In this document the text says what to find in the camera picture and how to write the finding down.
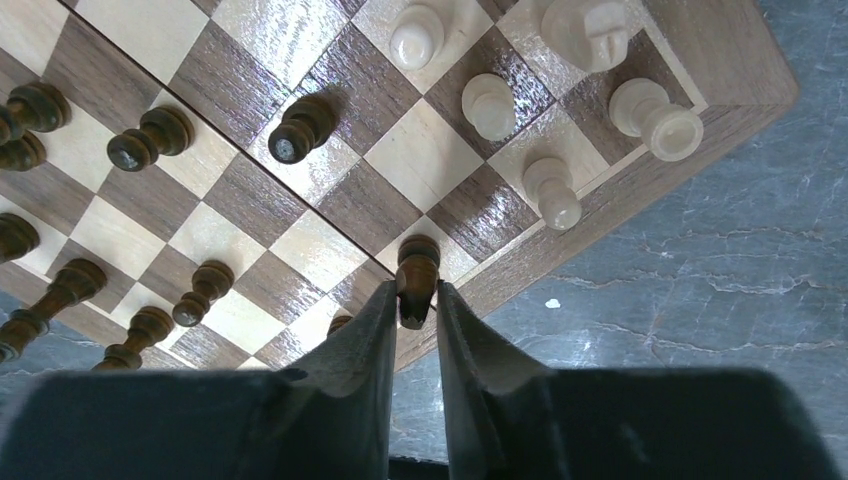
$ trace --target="chess pawn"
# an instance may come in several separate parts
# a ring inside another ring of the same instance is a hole
[[[568,230],[580,221],[583,207],[574,193],[568,165],[562,160],[536,160],[524,172],[523,184],[527,197],[539,207],[548,227]]]
[[[203,320],[215,300],[233,288],[235,275],[230,267],[216,260],[203,262],[191,277],[192,291],[184,294],[174,305],[174,321],[183,327],[193,327]]]
[[[589,73],[611,70],[627,58],[627,16],[620,0],[555,0],[541,30],[557,55]]]
[[[12,89],[0,105],[0,145],[23,138],[27,130],[52,132],[71,121],[71,106],[56,87],[33,82]]]
[[[24,132],[19,140],[0,145],[0,170],[26,172],[41,165],[46,159],[44,144],[30,132]]]
[[[490,73],[472,78],[462,91],[462,113],[481,137],[503,140],[515,130],[515,99],[509,85]]]
[[[445,43],[445,26],[430,7],[408,7],[395,19],[395,25],[389,53],[400,69],[424,68]]]
[[[139,128],[114,137],[106,146],[109,160],[127,172],[138,172],[156,163],[159,155],[169,157],[186,151],[194,141],[194,127],[174,107],[156,107],[141,116]]]
[[[327,102],[315,96],[300,98],[286,109],[280,126],[271,132],[268,150],[280,163],[298,163],[324,145],[337,123]]]
[[[424,235],[413,235],[403,241],[398,250],[397,280],[400,324],[411,330],[421,330],[430,300],[439,281],[441,252],[439,245]]]
[[[27,345],[50,330],[50,319],[88,300],[105,286],[106,274],[97,265],[81,258],[68,262],[40,300],[28,309],[13,311],[9,321],[0,327],[0,362],[19,358]]]
[[[133,315],[123,344],[109,345],[103,361],[92,370],[138,370],[141,352],[161,342],[174,329],[174,321],[156,307],[144,307]]]
[[[17,260],[41,243],[38,232],[23,218],[0,213],[0,264]]]
[[[666,162],[692,155],[704,138],[700,117],[670,103],[665,89],[646,78],[618,87],[610,101],[610,117],[621,133],[641,136],[648,149]]]

